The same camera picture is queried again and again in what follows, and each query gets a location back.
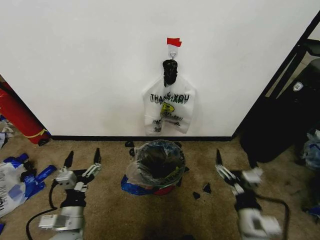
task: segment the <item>black object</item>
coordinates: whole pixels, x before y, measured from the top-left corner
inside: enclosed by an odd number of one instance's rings
[[[245,190],[244,193],[235,196],[236,203],[235,210],[238,212],[241,209],[258,209],[262,210],[261,206],[257,203],[256,193],[252,190]]]
[[[97,148],[95,150],[94,158],[93,158],[93,163],[94,164],[99,164],[101,163],[101,155],[100,155],[100,148]]]
[[[184,235],[180,240],[196,240],[192,235]]]
[[[124,146],[127,147],[127,148],[134,148],[135,144],[134,144],[133,141],[126,141]]]
[[[41,138],[38,142],[38,146],[41,147],[49,142],[49,139]]]
[[[298,65],[301,63],[302,59],[309,53],[311,56],[320,57],[320,41],[307,39],[303,44],[300,44],[297,47],[296,55],[294,56],[293,60],[291,61],[290,65],[284,72],[283,76],[275,86],[274,90],[272,91],[270,98],[276,99],[281,90],[284,88],[292,74],[297,69]]]
[[[135,149],[134,149],[134,148],[131,148],[131,149],[129,150],[129,154],[130,154],[130,156],[134,157],[134,156],[135,156]]]
[[[194,191],[193,192],[193,197],[194,197],[195,200],[197,200],[197,199],[200,198],[200,194]]]
[[[176,185],[177,185],[178,187],[181,187],[181,183],[182,183],[182,177],[181,177],[180,180],[176,183]]]
[[[165,60],[163,63],[163,80],[164,80],[164,86],[168,87],[176,82],[177,79],[177,68],[178,63],[173,59]]]
[[[177,145],[179,148],[182,148],[182,145],[181,145],[181,143],[180,143],[180,142],[175,141],[174,143],[175,143],[175,145]]]
[[[85,201],[86,195],[84,192],[76,191],[74,189],[67,189],[65,190],[65,192],[66,192],[66,198],[61,203],[60,208],[86,206],[86,201]]]
[[[204,185],[203,191],[204,191],[205,193],[211,194],[210,183],[207,183],[206,185]]]
[[[216,159],[215,159],[216,165],[222,165],[222,158],[219,149],[216,150]]]
[[[273,160],[320,121],[320,58],[296,77],[278,99],[264,98],[252,109],[240,143],[249,162]]]
[[[308,39],[310,34],[315,30],[315,28],[317,27],[317,25],[319,23],[320,23],[320,11],[312,19],[312,21],[310,22],[309,26],[306,28],[304,33],[301,35],[300,39],[297,41],[297,43],[292,48],[292,50],[290,51],[288,56],[285,58],[283,63],[280,65],[278,70],[275,72],[275,74],[271,78],[270,82],[267,84],[267,86],[262,91],[262,93],[261,93],[260,97],[258,98],[258,100],[256,101],[255,105],[257,104],[257,102],[260,101],[261,98],[263,98],[267,94],[267,92],[270,90],[270,88],[274,85],[274,83],[277,81],[277,79],[281,76],[282,72],[286,69],[286,67],[290,64],[292,59],[295,57],[295,55],[298,52],[299,46],[301,44],[303,44]]]
[[[66,168],[70,168],[72,166],[73,160],[74,160],[74,151],[72,150],[64,160],[63,166],[65,166]]]
[[[21,173],[21,175],[20,175],[20,181],[21,181],[21,182],[24,182],[24,181],[25,181],[25,178],[26,178],[27,176],[30,176],[30,175],[36,176],[36,175],[37,175],[37,170],[36,170],[35,168],[33,168],[33,169],[30,169],[30,170],[24,171],[24,172]]]

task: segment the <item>red fire extinguisher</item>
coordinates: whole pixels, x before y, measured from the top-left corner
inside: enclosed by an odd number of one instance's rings
[[[0,85],[0,113],[33,144],[42,146],[49,141],[47,130],[6,82]]]

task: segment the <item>brown carpet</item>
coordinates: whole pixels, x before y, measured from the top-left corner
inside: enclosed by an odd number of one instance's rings
[[[227,168],[249,168],[238,139],[231,142],[181,142],[190,171],[184,174],[181,187],[165,196],[135,196],[121,190],[120,182],[130,162],[129,148],[124,147],[124,143],[51,141],[38,147],[23,136],[16,136],[3,146],[0,159],[27,153],[40,172],[50,164],[61,167],[69,152],[74,150],[72,169],[83,169],[92,164],[95,150],[100,148],[102,170],[86,192],[86,240],[176,240],[184,235],[193,235],[196,240],[240,239],[234,210],[235,198],[215,170],[217,148]],[[263,182],[257,192],[283,199],[289,204],[290,240],[319,239],[320,227],[311,216],[301,211],[302,195],[313,173],[294,164],[294,159],[293,150],[288,149],[274,161],[261,164]],[[27,239],[25,225],[28,219],[50,208],[48,193],[52,179],[53,176],[50,176],[45,180],[46,189],[0,219],[6,224],[1,240]],[[211,194],[202,191],[206,183],[211,184]],[[198,200],[193,197],[194,191],[201,195]],[[56,187],[53,202],[57,207],[64,197],[63,190]],[[260,204],[264,214],[274,215],[283,223],[282,206],[264,201]],[[39,229],[38,223],[39,218],[36,218],[30,226],[34,240],[46,240],[53,236],[54,232]]]

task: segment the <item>small black object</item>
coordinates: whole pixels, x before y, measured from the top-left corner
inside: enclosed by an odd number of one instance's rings
[[[124,146],[127,147],[127,148],[134,148],[135,144],[134,144],[133,141],[126,141]]]
[[[44,138],[42,138],[42,139],[40,139],[40,140],[38,141],[38,146],[41,147],[41,146],[47,144],[48,142],[49,142],[49,139],[44,139]]]
[[[203,191],[204,191],[205,193],[211,194],[210,183],[207,183],[206,185],[204,185]]]
[[[32,169],[35,168],[34,165],[33,165],[33,163],[30,162],[29,160],[25,160],[25,161],[23,162],[23,166],[24,166],[24,168],[25,168],[27,171],[30,171],[30,170],[32,170]]]
[[[93,158],[93,163],[94,164],[99,164],[101,163],[101,156],[100,156],[100,148],[97,148],[95,150],[94,158]]]
[[[219,149],[216,150],[216,165],[222,165],[222,158]]]
[[[129,150],[129,154],[130,154],[130,156],[134,157],[134,156],[135,156],[135,149],[134,149],[134,148],[131,148],[131,149]]]
[[[72,161],[74,159],[74,151],[71,151],[69,155],[64,160],[64,165],[66,168],[70,168],[72,166]]]
[[[184,235],[180,240],[196,240],[196,239],[194,236],[189,234],[189,235]]]
[[[197,200],[197,199],[200,198],[200,194],[194,191],[193,192],[193,197],[194,197],[195,200]]]
[[[30,169],[30,170],[24,171],[20,175],[20,181],[23,183],[25,181],[25,178],[27,176],[30,176],[30,175],[35,177],[37,175],[37,170],[35,168],[33,168],[33,169]]]
[[[173,59],[168,59],[165,60],[162,65],[164,69],[164,86],[168,87],[176,82],[178,63]]]
[[[180,142],[175,141],[175,142],[174,142],[174,144],[175,144],[175,145],[177,145],[179,148],[182,148],[182,145],[181,145],[181,143],[180,143]]]
[[[180,180],[176,183],[176,185],[177,185],[178,187],[181,187],[181,183],[182,183],[182,177],[181,177]]]

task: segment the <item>black cable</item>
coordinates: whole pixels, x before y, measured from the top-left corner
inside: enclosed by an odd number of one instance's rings
[[[25,233],[26,233],[26,236],[28,237],[28,240],[33,240],[33,238],[31,237],[31,234],[30,234],[30,229],[29,229],[29,225],[30,225],[30,223],[32,222],[32,220],[35,219],[35,218],[37,218],[37,217],[39,217],[39,216],[41,216],[42,214],[46,214],[46,213],[49,213],[49,212],[52,212],[52,211],[58,209],[57,207],[54,206],[54,203],[52,202],[52,193],[53,193],[53,191],[54,191],[55,186],[57,186],[57,185],[58,185],[57,181],[56,181],[56,180],[53,180],[52,185],[51,185],[51,188],[50,188],[50,191],[49,191],[49,205],[50,205],[51,209],[46,210],[46,211],[42,211],[42,212],[34,215],[34,216],[33,216],[32,218],[30,218],[29,221],[26,223],[26,225],[25,225]]]
[[[290,208],[288,206],[288,204],[281,200],[281,199],[276,199],[276,198],[271,198],[271,197],[267,197],[267,196],[261,196],[256,194],[255,197],[257,199],[261,199],[261,200],[265,200],[265,201],[269,201],[272,203],[277,203],[277,204],[282,204],[284,205],[284,223],[283,223],[283,235],[282,235],[282,240],[287,240],[288,239],[288,230],[289,230],[289,221],[290,221]]]

